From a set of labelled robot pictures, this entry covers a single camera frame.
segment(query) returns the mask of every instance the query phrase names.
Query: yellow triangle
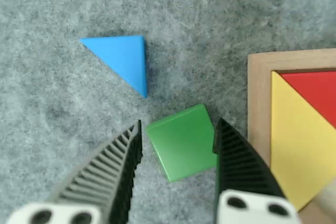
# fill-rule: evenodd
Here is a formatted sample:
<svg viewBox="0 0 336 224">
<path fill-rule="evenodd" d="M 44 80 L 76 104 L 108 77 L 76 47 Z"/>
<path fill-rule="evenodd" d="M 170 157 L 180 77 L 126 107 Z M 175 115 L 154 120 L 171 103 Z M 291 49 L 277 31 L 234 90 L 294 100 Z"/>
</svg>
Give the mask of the yellow triangle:
<svg viewBox="0 0 336 224">
<path fill-rule="evenodd" d="M 336 129 L 272 72 L 271 170 L 300 210 L 336 176 Z"/>
</svg>

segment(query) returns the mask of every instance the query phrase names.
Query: blue triangle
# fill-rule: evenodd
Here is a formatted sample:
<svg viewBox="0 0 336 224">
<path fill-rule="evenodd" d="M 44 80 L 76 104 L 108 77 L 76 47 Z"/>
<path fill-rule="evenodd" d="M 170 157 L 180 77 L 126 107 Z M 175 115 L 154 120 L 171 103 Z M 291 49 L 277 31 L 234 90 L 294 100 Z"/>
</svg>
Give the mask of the blue triangle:
<svg viewBox="0 0 336 224">
<path fill-rule="evenodd" d="M 147 98 L 142 36 L 83 38 L 80 41 L 143 97 Z"/>
</svg>

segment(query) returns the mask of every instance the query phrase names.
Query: gray felt surface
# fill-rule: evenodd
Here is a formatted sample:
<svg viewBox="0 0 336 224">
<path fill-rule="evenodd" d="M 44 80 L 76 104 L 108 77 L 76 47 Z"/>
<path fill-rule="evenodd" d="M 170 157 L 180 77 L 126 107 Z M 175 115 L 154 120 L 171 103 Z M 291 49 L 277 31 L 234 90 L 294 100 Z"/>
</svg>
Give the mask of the gray felt surface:
<svg viewBox="0 0 336 224">
<path fill-rule="evenodd" d="M 246 135 L 247 55 L 336 47 L 335 0 L 0 0 L 0 223 L 99 143 L 204 103 Z M 78 41 L 141 34 L 142 98 Z M 129 223 L 212 223 L 215 170 L 168 183 L 149 139 Z"/>
</svg>

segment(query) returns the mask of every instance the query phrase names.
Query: wooden frame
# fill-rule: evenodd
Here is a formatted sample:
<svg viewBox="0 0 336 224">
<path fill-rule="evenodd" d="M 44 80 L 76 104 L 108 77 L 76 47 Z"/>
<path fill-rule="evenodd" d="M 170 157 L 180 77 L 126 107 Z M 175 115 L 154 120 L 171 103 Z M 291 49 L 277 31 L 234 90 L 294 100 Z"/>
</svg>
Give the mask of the wooden frame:
<svg viewBox="0 0 336 224">
<path fill-rule="evenodd" d="M 336 49 L 267 52 L 248 57 L 248 139 L 270 165 L 271 72 L 336 70 Z M 301 211 L 304 224 L 336 223 L 325 214 L 317 197 Z"/>
</svg>

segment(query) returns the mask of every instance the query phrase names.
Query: red triangle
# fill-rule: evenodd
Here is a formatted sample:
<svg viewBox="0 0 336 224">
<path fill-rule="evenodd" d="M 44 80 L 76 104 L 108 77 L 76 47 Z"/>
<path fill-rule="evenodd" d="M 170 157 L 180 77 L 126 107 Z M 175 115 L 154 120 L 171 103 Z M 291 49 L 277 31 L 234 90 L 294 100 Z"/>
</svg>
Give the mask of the red triangle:
<svg viewBox="0 0 336 224">
<path fill-rule="evenodd" d="M 336 128 L 336 71 L 280 75 Z"/>
</svg>

